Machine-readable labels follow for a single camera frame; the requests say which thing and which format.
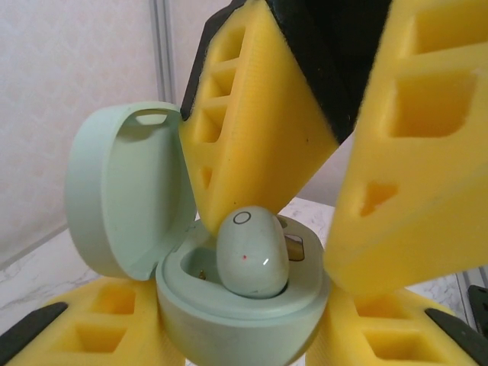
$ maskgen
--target mint green charging case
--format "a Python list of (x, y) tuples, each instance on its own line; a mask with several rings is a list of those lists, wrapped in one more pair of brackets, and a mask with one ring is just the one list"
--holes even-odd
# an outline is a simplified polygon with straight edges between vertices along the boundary
[(66, 175), (73, 242), (100, 275), (156, 278), (165, 330), (199, 366), (290, 364), (310, 346), (329, 295), (320, 241), (280, 217), (303, 250), (286, 290), (264, 300), (229, 292), (216, 240), (195, 221), (180, 123), (179, 109), (162, 102), (101, 109), (84, 122)]

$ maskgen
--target earbud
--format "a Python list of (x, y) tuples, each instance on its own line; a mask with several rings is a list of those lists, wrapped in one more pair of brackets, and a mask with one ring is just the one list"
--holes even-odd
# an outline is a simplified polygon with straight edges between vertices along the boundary
[(217, 270), (234, 294), (265, 299), (282, 292), (289, 262), (278, 218), (263, 207), (232, 212), (217, 237)]

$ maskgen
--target open case lid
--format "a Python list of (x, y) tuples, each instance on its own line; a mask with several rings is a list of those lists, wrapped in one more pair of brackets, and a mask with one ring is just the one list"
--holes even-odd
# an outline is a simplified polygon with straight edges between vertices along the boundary
[(79, 130), (66, 215), (80, 256), (97, 273), (150, 279), (194, 221), (180, 120), (173, 104), (143, 102), (96, 111)]

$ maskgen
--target wireless earbud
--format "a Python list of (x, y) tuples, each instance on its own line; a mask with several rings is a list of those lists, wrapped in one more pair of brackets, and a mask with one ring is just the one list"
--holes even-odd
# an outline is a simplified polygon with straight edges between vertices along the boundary
[(217, 237), (217, 270), (223, 285), (235, 294), (265, 299), (282, 292), (289, 262), (278, 218), (263, 207), (232, 212)]

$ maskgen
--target yellow foam padding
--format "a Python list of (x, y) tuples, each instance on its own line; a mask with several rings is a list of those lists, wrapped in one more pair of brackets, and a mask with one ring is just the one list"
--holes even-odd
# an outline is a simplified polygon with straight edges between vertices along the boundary
[(52, 299), (69, 307), (8, 366), (184, 366), (164, 332), (154, 281), (102, 278)]
[(488, 263), (488, 2), (396, 0), (325, 268), (379, 294)]
[(264, 0), (235, 10), (210, 42), (180, 137), (212, 234), (239, 207), (277, 214), (337, 149)]
[(334, 286), (306, 366), (476, 366), (426, 314), (452, 312), (407, 290), (374, 301)]

